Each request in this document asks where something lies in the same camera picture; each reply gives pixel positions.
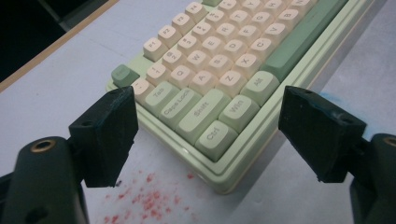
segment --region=spacebar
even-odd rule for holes
[[[262,65],[282,82],[314,44],[347,0],[319,1]]]

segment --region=keyboard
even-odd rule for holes
[[[277,131],[285,86],[309,88],[374,0],[204,0],[111,73],[139,124],[218,193]]]

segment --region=white table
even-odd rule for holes
[[[68,125],[105,93],[111,71],[189,2],[120,0],[2,91],[0,175],[13,171],[28,143],[68,138]],[[385,4],[321,91],[368,123],[368,140],[374,133],[396,134],[395,10],[396,1]],[[85,189],[91,223],[353,223],[352,177],[344,184],[319,183],[284,139],[277,134],[236,190],[224,196],[140,130],[120,186]],[[145,211],[149,200],[156,209]]]

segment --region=mechanical keyboard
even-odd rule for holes
[[[140,125],[218,193],[277,130],[285,86],[308,88],[375,0],[191,2],[116,67]]]

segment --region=dark floor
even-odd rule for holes
[[[0,82],[106,0],[0,0]]]

